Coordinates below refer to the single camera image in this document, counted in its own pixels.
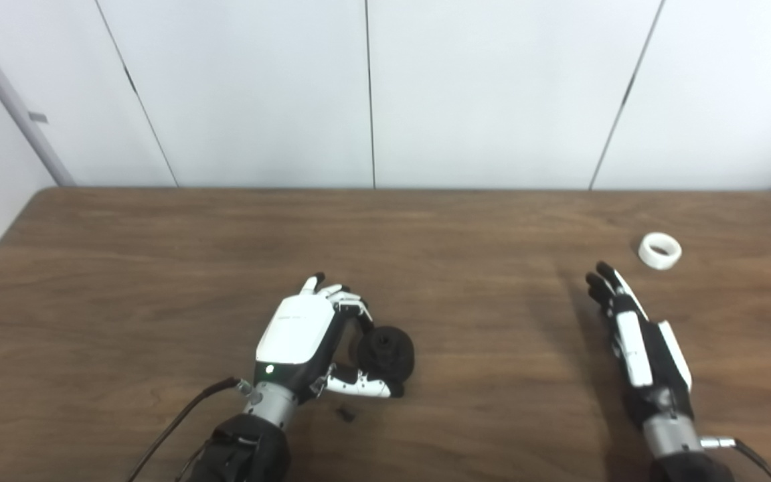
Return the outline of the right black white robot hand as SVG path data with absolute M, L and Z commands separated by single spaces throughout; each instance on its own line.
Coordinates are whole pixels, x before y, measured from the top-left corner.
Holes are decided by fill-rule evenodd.
M 623 403 L 634 425 L 660 414 L 694 419 L 691 372 L 668 321 L 652 321 L 623 275 L 603 260 L 586 275 L 612 353 L 624 376 Z

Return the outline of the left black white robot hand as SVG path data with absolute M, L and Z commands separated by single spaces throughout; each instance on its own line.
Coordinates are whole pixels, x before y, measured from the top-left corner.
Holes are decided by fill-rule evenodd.
M 374 332 L 376 326 L 360 295 L 342 284 L 321 287 L 324 280 L 325 274 L 316 272 L 299 293 L 282 299 L 257 345 L 254 383 L 288 390 L 299 406 L 325 390 L 350 396 L 403 397 L 403 382 L 376 374 L 373 368 L 358 367 L 354 381 L 331 374 L 346 324 L 355 321 L 364 335 Z

